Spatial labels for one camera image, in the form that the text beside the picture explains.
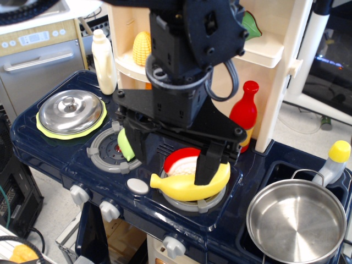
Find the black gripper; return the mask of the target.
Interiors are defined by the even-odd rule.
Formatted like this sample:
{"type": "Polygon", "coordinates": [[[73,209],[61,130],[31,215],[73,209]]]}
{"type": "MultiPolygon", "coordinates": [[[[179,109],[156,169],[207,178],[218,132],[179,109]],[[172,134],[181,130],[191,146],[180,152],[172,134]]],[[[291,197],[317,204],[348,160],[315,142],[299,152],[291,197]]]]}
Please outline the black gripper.
{"type": "Polygon", "coordinates": [[[150,159],[151,134],[201,149],[194,184],[208,185],[222,160],[238,159],[246,132],[213,104],[212,73],[182,85],[150,79],[150,90],[119,89],[113,94],[135,158],[142,163],[150,159]]]}

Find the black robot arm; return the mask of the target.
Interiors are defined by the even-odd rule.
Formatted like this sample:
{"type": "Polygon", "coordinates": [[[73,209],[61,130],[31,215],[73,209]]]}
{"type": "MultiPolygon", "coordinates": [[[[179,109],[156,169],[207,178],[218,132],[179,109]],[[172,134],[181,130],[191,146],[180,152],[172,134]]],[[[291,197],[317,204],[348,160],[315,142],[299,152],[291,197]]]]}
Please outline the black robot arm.
{"type": "Polygon", "coordinates": [[[142,163],[149,162],[149,134],[200,149],[194,183],[207,185],[218,167],[236,160],[246,132],[222,114],[211,89],[213,68],[224,64],[239,87],[232,62],[244,54],[248,31],[238,1],[110,1],[112,6],[148,8],[152,52],[146,61],[150,90],[119,89],[116,113],[142,163]]]}

